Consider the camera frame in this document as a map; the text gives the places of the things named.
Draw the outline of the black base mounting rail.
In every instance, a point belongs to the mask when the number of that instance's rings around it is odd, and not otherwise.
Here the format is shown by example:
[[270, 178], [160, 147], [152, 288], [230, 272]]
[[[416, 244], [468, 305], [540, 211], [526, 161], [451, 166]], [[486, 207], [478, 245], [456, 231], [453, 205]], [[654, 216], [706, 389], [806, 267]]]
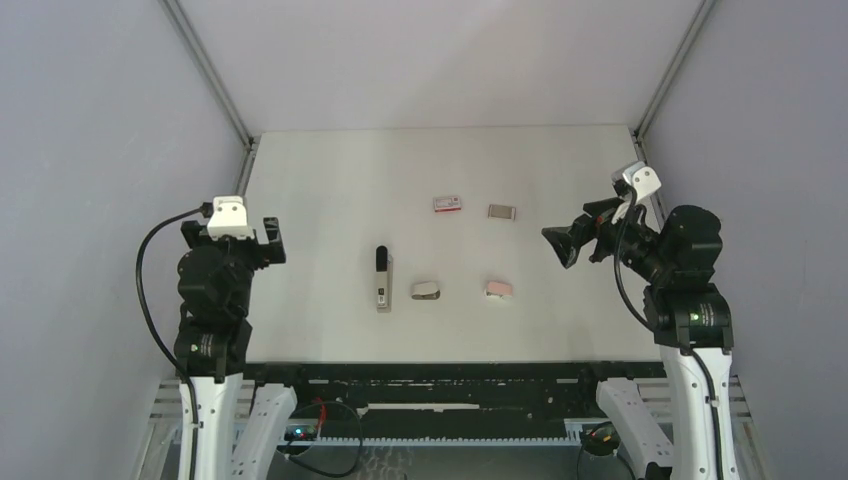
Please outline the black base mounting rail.
[[[250, 363], [245, 377], [294, 388], [299, 404], [339, 400], [361, 415], [368, 440], [542, 440], [568, 420], [597, 419], [595, 389], [611, 377], [662, 378], [657, 362]], [[329, 437], [355, 438], [330, 408]]]

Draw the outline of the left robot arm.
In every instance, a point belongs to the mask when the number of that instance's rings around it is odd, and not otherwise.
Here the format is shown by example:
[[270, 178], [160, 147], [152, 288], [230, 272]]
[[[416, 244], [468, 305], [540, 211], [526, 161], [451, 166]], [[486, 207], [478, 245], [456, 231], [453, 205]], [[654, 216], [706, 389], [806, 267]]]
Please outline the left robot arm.
[[268, 241], [253, 229], [245, 239], [213, 238], [208, 227], [188, 221], [181, 231], [189, 251], [178, 263], [183, 299], [175, 343], [182, 413], [181, 479], [265, 479], [289, 417], [311, 407], [311, 388], [296, 379], [257, 387], [242, 433], [235, 429], [244, 393], [247, 320], [256, 271], [286, 260], [279, 222], [263, 220]]

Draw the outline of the grey staple tray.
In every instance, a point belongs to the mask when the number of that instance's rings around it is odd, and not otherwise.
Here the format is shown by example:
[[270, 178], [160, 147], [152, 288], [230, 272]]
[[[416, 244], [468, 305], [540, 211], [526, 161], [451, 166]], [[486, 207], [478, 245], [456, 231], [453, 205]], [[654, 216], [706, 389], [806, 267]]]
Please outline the grey staple tray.
[[508, 205], [490, 204], [487, 211], [487, 217], [490, 219], [500, 219], [514, 221], [516, 218], [516, 208]]

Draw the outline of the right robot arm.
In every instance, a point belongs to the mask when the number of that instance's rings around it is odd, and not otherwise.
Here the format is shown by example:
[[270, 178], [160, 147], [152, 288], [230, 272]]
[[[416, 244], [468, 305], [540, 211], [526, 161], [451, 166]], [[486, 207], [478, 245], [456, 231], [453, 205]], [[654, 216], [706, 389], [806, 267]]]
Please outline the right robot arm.
[[635, 479], [737, 479], [729, 394], [732, 317], [712, 281], [723, 248], [721, 222], [704, 208], [680, 205], [655, 231], [644, 223], [639, 204], [626, 206], [614, 220], [624, 203], [590, 202], [571, 225], [546, 227], [541, 234], [564, 268], [594, 243], [591, 262], [611, 257], [616, 278], [627, 267], [646, 281], [637, 319], [660, 349], [673, 435], [666, 436], [626, 378], [583, 383], [579, 406], [592, 416], [607, 415]]

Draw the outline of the red white staple box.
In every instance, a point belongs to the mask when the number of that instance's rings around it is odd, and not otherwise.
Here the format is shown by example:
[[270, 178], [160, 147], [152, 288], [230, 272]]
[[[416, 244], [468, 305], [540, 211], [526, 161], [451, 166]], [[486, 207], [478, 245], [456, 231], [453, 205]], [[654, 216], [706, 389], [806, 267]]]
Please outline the red white staple box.
[[433, 210], [436, 213], [456, 212], [462, 209], [459, 196], [443, 196], [433, 199]]

